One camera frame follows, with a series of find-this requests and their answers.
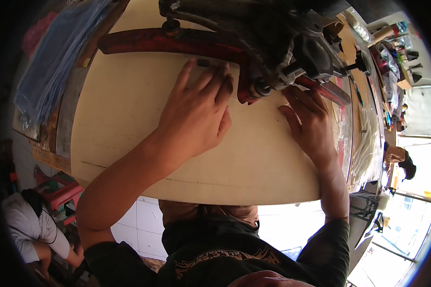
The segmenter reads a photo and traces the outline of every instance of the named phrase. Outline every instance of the blue plastic bag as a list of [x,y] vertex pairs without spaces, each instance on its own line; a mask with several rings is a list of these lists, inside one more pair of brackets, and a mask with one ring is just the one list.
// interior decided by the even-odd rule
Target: blue plastic bag
[[29,126],[45,123],[63,94],[86,39],[106,15],[110,0],[85,0],[64,8],[40,40],[21,79],[14,104]]

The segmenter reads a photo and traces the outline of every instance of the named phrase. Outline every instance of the cardboard box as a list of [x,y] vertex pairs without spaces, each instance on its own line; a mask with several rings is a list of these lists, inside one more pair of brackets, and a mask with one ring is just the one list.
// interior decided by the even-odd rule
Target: cardboard box
[[408,75],[408,72],[404,69],[402,65],[401,66],[401,78],[399,81],[397,81],[397,85],[401,89],[412,89],[412,85],[410,84],[410,77]]

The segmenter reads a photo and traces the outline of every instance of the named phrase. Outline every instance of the floor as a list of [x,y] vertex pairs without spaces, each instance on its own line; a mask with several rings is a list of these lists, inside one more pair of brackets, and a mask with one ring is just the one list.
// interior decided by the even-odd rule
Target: floor
[[[14,105],[10,98],[3,105],[0,138],[13,140],[13,158],[16,166],[19,190],[36,186],[33,170],[38,164],[46,175],[58,171],[36,161],[32,156],[32,145],[12,127]],[[117,242],[125,241],[139,255],[166,260],[167,254],[161,243],[164,231],[162,213],[158,200],[139,197],[127,213],[112,226]],[[259,236],[280,251],[304,247],[308,238],[324,225],[324,213],[320,201],[295,204],[259,206]]]

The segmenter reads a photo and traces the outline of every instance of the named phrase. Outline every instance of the printed graphic on t-shirt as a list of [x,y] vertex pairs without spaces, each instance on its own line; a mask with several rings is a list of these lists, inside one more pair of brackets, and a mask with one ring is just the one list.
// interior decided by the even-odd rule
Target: printed graphic on t-shirt
[[238,250],[223,250],[223,249],[215,249],[208,251],[204,254],[199,255],[192,261],[174,261],[176,264],[176,278],[181,279],[184,273],[191,267],[195,266],[196,264],[207,261],[210,259],[218,258],[218,257],[231,257],[235,258],[236,260],[244,261],[244,260],[250,260],[250,259],[256,259],[256,260],[264,260],[267,262],[270,262],[271,264],[280,264],[281,262],[274,254],[273,250],[269,248],[268,246],[265,246],[263,250],[259,249],[256,254],[250,255],[247,253],[244,253],[242,251]]

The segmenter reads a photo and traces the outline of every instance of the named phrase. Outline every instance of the hand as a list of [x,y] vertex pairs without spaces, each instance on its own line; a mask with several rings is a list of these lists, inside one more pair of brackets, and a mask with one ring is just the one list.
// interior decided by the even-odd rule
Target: hand
[[286,117],[292,137],[318,170],[325,169],[337,159],[337,152],[329,112],[321,95],[317,91],[302,91],[295,86],[283,89],[283,95],[292,108],[280,106],[279,111]]
[[233,77],[228,74],[228,63],[207,68],[187,88],[194,66],[192,58],[182,68],[154,131],[178,156],[176,165],[217,146],[232,123],[227,103]]

